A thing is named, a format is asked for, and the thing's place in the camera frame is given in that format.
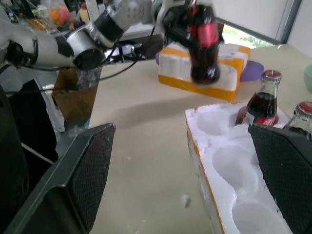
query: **white styrofoam box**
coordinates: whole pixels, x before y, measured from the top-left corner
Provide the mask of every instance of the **white styrofoam box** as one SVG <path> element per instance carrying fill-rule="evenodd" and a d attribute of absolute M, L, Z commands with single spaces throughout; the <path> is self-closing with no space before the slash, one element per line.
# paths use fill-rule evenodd
<path fill-rule="evenodd" d="M 214 234 L 291 234 L 259 167 L 248 125 L 235 126 L 247 103 L 186 111 L 188 145 Z M 280 109 L 276 127 L 289 117 Z"/>

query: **coca-cola bottle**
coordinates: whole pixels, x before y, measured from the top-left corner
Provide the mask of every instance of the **coca-cola bottle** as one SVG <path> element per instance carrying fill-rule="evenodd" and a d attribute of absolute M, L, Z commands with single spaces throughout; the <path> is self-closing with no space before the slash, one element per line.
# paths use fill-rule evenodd
<path fill-rule="evenodd" d="M 284 129 L 304 135 L 312 141 L 312 101 L 304 101 L 297 105 L 294 116 Z"/>
<path fill-rule="evenodd" d="M 262 74 L 261 89 L 248 102 L 243 124 L 274 124 L 277 112 L 277 88 L 281 79 L 282 74 L 275 70 L 268 70 Z"/>
<path fill-rule="evenodd" d="M 195 6 L 192 15 L 191 34 L 196 37 L 200 45 L 200 49 L 189 49 L 192 81 L 201 86 L 212 85 L 220 78 L 218 25 L 211 6 Z"/>

